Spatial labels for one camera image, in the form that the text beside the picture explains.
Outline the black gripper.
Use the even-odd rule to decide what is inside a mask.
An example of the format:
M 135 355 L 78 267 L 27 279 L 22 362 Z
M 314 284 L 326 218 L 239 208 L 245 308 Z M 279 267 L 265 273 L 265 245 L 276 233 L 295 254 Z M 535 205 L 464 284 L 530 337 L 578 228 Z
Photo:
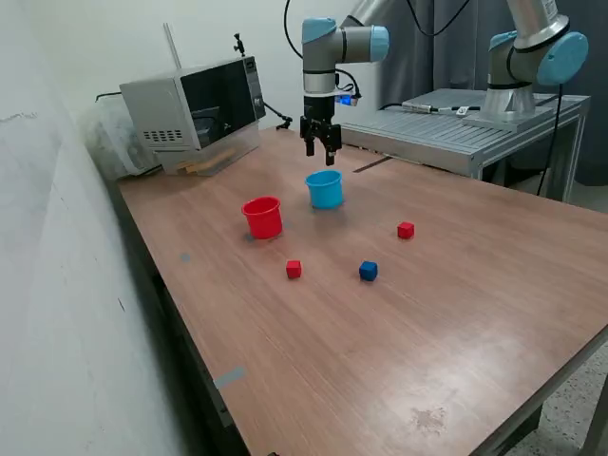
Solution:
M 304 112 L 300 117 L 300 138 L 306 147 L 306 156 L 314 155 L 314 122 L 322 125 L 322 143 L 326 151 L 327 165 L 334 165 L 335 155 L 341 149 L 341 126 L 331 124 L 334 116 L 334 96 L 304 96 Z

